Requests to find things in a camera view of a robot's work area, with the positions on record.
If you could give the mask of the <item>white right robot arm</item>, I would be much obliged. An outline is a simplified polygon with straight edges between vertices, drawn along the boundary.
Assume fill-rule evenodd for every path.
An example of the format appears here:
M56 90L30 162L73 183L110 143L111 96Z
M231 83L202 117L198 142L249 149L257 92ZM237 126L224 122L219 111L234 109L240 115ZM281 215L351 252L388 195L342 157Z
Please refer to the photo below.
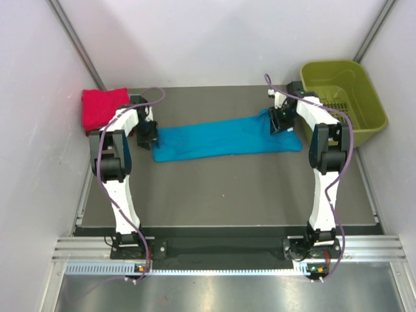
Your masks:
M318 257L327 247L336 247L336 217L334 216L339 182L348 168L354 147L352 123L348 116L321 103L315 92L303 89L300 81L291 82L287 90L272 86L268 97L274 100L268 109L270 132L282 133L301 117L311 130L309 165L315 177L313 208L301 247L311 257Z

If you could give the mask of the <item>turquoise t-shirt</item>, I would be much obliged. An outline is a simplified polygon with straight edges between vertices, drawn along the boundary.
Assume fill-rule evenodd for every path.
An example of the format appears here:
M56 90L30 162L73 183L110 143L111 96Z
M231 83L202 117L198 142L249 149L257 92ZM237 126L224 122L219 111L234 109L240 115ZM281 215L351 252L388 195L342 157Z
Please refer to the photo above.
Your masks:
M153 147L157 163L187 161L225 155L300 152L302 142L294 130L270 132L268 111L255 116L159 129Z

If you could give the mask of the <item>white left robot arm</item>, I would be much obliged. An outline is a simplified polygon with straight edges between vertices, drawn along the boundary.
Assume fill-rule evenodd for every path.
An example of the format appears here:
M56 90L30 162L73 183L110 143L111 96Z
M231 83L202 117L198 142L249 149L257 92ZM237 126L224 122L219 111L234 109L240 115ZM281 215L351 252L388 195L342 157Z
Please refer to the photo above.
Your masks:
M112 247L116 251L125 248L138 258L148 246L137 232L141 224L129 186L133 160L127 137L134 133L137 146L149 151L159 145L159 129L152 107L141 94L132 94L129 100L116 110L108 127L93 130L88 139L92 172L99 177L99 186L108 195L116 220Z

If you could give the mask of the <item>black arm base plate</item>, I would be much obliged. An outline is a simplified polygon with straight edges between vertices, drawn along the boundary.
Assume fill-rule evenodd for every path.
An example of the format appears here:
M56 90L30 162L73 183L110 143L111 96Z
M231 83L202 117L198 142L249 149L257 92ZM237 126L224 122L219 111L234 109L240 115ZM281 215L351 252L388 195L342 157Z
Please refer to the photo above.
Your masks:
M303 261L316 257L337 259L341 254L339 241L332 245L308 247L303 239L278 239L272 237L255 237L253 239L236 237L226 238L169 238L150 239L147 246L143 242L132 245L116 244L111 248L110 258L121 260L150 259L163 260L184 255L191 260L198 256L203 258L218 255L221 259L231 255L267 255L282 261L284 259Z

